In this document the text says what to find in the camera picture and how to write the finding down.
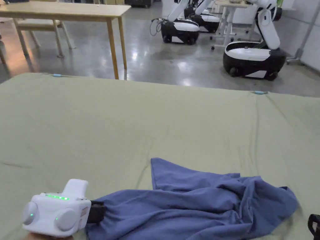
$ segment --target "tabletop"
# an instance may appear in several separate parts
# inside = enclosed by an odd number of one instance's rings
[[[241,3],[231,3],[229,0],[216,0],[214,1],[214,3],[222,7],[247,8],[250,6],[250,4],[247,4],[244,1],[242,1]]]
[[[121,17],[131,6],[95,5],[59,2],[14,3],[0,6],[1,17],[102,21]]]

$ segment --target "hand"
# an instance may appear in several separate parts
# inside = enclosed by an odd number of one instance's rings
[[[42,235],[42,234],[36,234],[36,233],[29,233],[23,240],[49,240],[53,239],[49,236]],[[73,237],[66,237],[66,238],[55,238],[55,239],[61,239],[61,240],[73,240]]]

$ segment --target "table leg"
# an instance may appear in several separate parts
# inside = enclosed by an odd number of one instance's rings
[[[62,48],[61,48],[61,39],[60,39],[60,34],[59,34],[59,30],[57,27],[57,22],[55,20],[53,20],[53,28],[54,28],[54,32],[56,34],[56,40],[57,40],[57,47],[58,47],[58,58],[63,58],[63,52],[62,52]]]
[[[253,23],[252,23],[251,29],[250,29],[250,33],[249,33],[249,41],[251,41],[251,39],[252,39],[252,35],[253,35],[253,33],[254,33],[254,27],[255,27],[255,26],[256,26],[256,21],[253,20]]]
[[[118,18],[119,22],[119,31],[120,31],[120,39],[121,39],[121,47],[122,47],[122,57],[123,57],[123,65],[124,69],[127,69],[127,58],[125,56],[125,46],[124,46],[124,35],[123,35],[123,25],[122,25],[122,17]]]
[[[33,41],[35,42],[35,46],[36,46],[36,48],[41,47],[41,45],[40,45],[40,43],[39,43],[39,41],[38,41],[37,37],[36,37],[36,36],[35,36],[35,34],[34,34],[34,32],[33,32],[33,31],[29,31],[29,33],[30,33],[30,35],[31,35],[31,37],[32,37],[32,39],[33,39]]]
[[[28,50],[27,50],[26,42],[24,41],[24,38],[23,38],[21,30],[19,29],[17,20],[13,19],[13,22],[14,22],[14,25],[16,26],[16,29],[17,29],[17,33],[18,33],[18,37],[19,37],[19,40],[20,40],[20,43],[21,43],[23,54],[26,57],[28,57],[29,53],[28,53]]]
[[[3,52],[2,50],[0,49],[0,59],[2,61],[3,64],[7,64],[6,61],[5,61],[5,58],[4,58],[4,55],[3,55]]]
[[[228,43],[230,42],[230,33],[231,33],[231,28],[232,28],[232,21],[233,21],[233,17],[235,15],[235,11],[236,11],[236,8],[235,7],[232,7],[229,12],[229,16],[228,16],[228,28],[227,28],[227,33],[226,33],[226,37],[224,39],[224,43],[223,45],[224,46],[227,46]]]
[[[115,79],[119,79],[115,40],[113,38],[113,30],[112,30],[112,19],[107,19],[107,26],[108,26],[110,48],[111,48],[112,63],[113,63],[113,71],[115,74]]]
[[[228,15],[229,15],[229,9],[228,9],[227,7],[226,7],[225,9],[226,9],[226,11],[225,11],[225,13],[224,13],[224,18],[223,18],[223,20],[222,20],[222,22],[221,22],[221,24],[220,24],[221,26],[219,26],[221,37],[224,36],[224,30],[225,30],[225,28],[226,28],[227,19],[228,19]]]
[[[64,35],[66,36],[69,49],[75,49],[76,47],[72,44],[72,42],[71,42],[71,40],[70,40],[70,37],[69,37],[69,34],[68,34],[68,30],[67,30],[67,28],[66,28],[66,25],[64,25],[64,22],[63,22],[63,21],[60,21],[60,24],[61,24],[62,30],[63,30],[63,32],[64,32]]]

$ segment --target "black clip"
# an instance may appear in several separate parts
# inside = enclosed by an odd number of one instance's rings
[[[313,229],[313,223],[317,224],[316,230]],[[320,240],[320,216],[316,214],[311,214],[308,219],[308,228],[312,235],[313,240]]]
[[[103,202],[91,201],[91,208],[87,223],[99,224],[103,220],[106,210],[107,207],[103,205]]]

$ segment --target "blue towel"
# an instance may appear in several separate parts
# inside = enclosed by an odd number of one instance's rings
[[[90,240],[241,240],[270,234],[294,213],[288,187],[261,177],[190,170],[151,159],[153,190],[122,190],[97,199],[107,206],[100,225],[88,224]]]

